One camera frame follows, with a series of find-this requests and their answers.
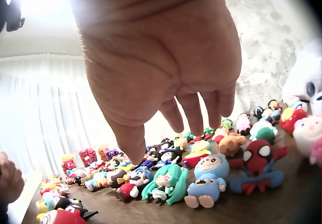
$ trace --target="finger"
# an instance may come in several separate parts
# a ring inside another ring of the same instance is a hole
[[[229,117],[235,103],[236,83],[230,87],[217,90],[219,101],[219,112],[223,117]]]
[[[9,184],[12,173],[15,170],[15,163],[10,160],[0,160],[0,187],[6,188]]]
[[[169,125],[175,132],[183,132],[184,125],[178,104],[174,98],[163,102],[159,108],[162,115],[168,121]]]
[[[183,94],[176,97],[187,117],[191,133],[201,136],[204,133],[204,124],[198,94]]]
[[[200,92],[200,95],[202,96],[207,108],[209,126],[213,129],[219,128],[221,124],[221,114],[219,112],[217,91]]]
[[[117,145],[130,159],[131,163],[136,165],[141,163],[145,154],[144,125],[125,126],[106,119],[113,130]]]

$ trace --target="mario figurine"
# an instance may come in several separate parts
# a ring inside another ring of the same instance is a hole
[[[123,202],[138,197],[138,194],[142,192],[144,187],[153,180],[151,171],[144,167],[139,167],[135,171],[130,171],[128,172],[128,175],[130,176],[130,181],[128,183],[121,185],[118,189],[113,189],[116,198]]]
[[[273,164],[287,154],[287,147],[279,147],[273,153],[271,145],[266,140],[255,140],[251,142],[242,159],[229,161],[231,169],[243,169],[247,177],[230,180],[230,191],[232,193],[246,193],[249,195],[255,187],[261,192],[266,188],[275,188],[284,181],[284,172],[272,171]]]

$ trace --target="white plush toy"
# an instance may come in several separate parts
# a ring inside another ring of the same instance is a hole
[[[301,155],[310,157],[310,151],[316,141],[322,137],[322,118],[309,116],[296,121],[293,137],[296,147]]]

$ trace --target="pig figurine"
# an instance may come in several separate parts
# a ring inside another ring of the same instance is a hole
[[[322,118],[319,116],[302,118],[296,121],[294,128],[296,147],[302,156],[309,158],[314,144],[322,137]]]
[[[240,135],[247,136],[252,128],[251,122],[249,121],[250,115],[248,113],[242,113],[237,118],[236,128],[237,133]]]
[[[322,138],[317,140],[310,152],[310,163],[316,164],[321,168],[322,163]]]

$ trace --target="table surface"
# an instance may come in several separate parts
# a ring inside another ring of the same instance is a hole
[[[251,117],[251,121],[254,123],[256,119]],[[302,222],[299,218],[303,212],[307,213],[314,208],[321,211],[321,169],[310,165],[307,159],[303,159],[296,150],[292,136],[281,130],[279,124],[276,124],[276,127],[279,132],[273,149],[288,146],[288,154],[277,161],[273,169],[283,170],[285,181],[280,187],[267,190],[265,193],[255,190],[254,193],[246,196],[226,191],[220,195],[214,207],[209,209],[203,207],[192,209],[186,206],[184,201],[172,206],[167,204],[159,206],[142,200],[123,203],[115,198],[111,188],[90,192],[85,187],[73,185],[70,188],[70,196],[82,200],[84,207],[89,211],[99,212],[88,220],[90,224],[119,224],[120,221],[129,224],[279,224],[290,223],[292,219],[298,220],[298,223],[308,223],[307,220]],[[213,150],[216,149],[216,145],[212,143]],[[231,170],[228,181],[242,174],[242,171]],[[194,180],[193,170],[189,170],[187,186]],[[37,192],[28,208],[23,224],[37,223],[35,202],[40,198]]]

